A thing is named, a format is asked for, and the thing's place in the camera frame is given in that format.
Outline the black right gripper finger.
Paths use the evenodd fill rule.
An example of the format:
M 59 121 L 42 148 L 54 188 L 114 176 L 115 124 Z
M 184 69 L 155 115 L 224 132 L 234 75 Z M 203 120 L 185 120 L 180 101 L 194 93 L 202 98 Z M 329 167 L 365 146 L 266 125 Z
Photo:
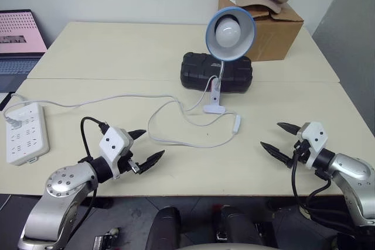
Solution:
M 277 125 L 279 127 L 281 127 L 283 130 L 287 131 L 288 133 L 290 133 L 292 135 L 297 135 L 297 133 L 301 129 L 300 126 L 290 124 L 290 123 L 287 123 L 287 122 L 277 122 Z
M 283 164 L 293 164 L 293 159 L 280 152 L 280 150 L 268 143 L 260 142 L 261 146 L 274 158 Z

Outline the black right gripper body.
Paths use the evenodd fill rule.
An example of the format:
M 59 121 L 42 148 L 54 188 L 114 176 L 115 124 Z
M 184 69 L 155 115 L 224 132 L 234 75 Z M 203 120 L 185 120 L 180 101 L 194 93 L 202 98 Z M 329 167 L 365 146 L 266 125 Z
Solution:
M 292 155 L 292 159 L 289 161 L 288 167 L 291 168 L 294 162 L 297 160 L 302 164 L 305 164 L 310 157 L 310 144 L 307 140 L 304 141 L 297 141 L 294 145 L 294 151 Z

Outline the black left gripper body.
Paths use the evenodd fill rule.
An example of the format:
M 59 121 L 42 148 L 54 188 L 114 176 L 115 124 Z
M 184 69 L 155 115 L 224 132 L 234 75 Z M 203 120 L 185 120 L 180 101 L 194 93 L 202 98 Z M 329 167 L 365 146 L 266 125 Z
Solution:
M 120 154 L 120 159 L 118 160 L 117 165 L 121 174 L 131 170 L 135 174 L 139 173 L 139 166 L 132 160 L 133 153 L 131 152 L 130 148 L 133 143 L 134 140 L 131 138 L 129 145 Z

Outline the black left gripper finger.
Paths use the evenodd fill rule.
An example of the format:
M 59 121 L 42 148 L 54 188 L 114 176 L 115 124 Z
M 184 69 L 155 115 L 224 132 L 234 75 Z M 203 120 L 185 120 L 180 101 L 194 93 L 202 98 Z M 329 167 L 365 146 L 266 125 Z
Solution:
M 137 130 L 134 130 L 134 131 L 129 131 L 128 134 L 129 136 L 133 139 L 133 140 L 136 140 L 138 139 L 139 137 L 141 137 L 143 134 L 146 133 L 146 130 L 145 129 L 137 129 Z
M 164 153 L 165 150 L 162 150 L 148 157 L 144 163 L 139 165 L 139 174 L 143 174 L 151 167 L 153 167 L 160 160 Z

